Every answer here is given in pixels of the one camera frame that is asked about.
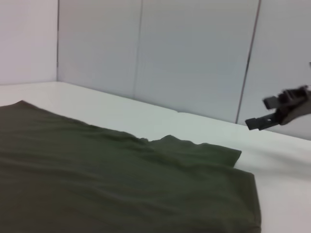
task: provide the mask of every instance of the robotic arm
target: robotic arm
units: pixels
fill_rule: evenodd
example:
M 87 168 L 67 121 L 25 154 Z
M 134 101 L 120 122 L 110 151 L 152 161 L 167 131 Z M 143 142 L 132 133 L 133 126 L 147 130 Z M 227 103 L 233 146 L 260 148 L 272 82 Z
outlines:
M 263 100 L 267 109 L 276 109 L 271 115 L 246 120 L 249 130 L 264 130 L 276 125 L 286 125 L 294 119 L 311 114 L 311 91 L 308 86 L 285 90 L 277 97 Z

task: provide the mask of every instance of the white tabletop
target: white tabletop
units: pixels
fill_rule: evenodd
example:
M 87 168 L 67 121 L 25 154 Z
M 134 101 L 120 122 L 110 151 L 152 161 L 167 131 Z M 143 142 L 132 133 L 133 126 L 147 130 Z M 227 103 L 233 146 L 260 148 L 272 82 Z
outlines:
M 0 86 L 0 106 L 20 100 L 149 140 L 170 134 L 194 143 L 242 150 L 236 168 L 255 174 L 262 232 L 310 232 L 310 141 L 268 131 L 249 131 L 245 126 L 178 113 L 67 83 Z

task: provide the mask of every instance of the white panel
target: white panel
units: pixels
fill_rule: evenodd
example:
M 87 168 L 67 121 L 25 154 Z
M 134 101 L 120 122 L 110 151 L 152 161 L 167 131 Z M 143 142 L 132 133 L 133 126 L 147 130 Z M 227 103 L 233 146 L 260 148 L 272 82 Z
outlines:
M 262 99 L 311 84 L 311 1 L 262 2 L 239 123 L 270 114 Z M 311 140 L 311 116 L 271 131 Z
M 141 0 L 60 0 L 59 80 L 133 96 Z
M 0 0 L 0 84 L 56 81 L 57 0 Z
M 145 0 L 136 99 L 236 120 L 258 0 Z

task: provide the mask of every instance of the folded cloth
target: folded cloth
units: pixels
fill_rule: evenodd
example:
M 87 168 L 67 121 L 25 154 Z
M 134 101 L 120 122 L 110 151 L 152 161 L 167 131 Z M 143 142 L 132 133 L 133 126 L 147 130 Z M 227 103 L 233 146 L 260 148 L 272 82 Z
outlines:
M 260 233 L 240 154 L 0 107 L 0 232 Z

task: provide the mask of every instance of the white table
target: white table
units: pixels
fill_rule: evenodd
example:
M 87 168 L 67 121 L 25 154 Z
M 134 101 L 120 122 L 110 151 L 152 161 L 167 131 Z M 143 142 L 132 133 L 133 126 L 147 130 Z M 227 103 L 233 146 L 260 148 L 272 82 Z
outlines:
M 0 86 L 0 106 L 20 100 L 149 140 L 171 134 L 194 143 L 242 150 L 236 168 L 255 174 L 262 232 L 311 231 L 310 141 L 268 131 L 249 131 L 245 126 L 178 113 L 67 83 Z

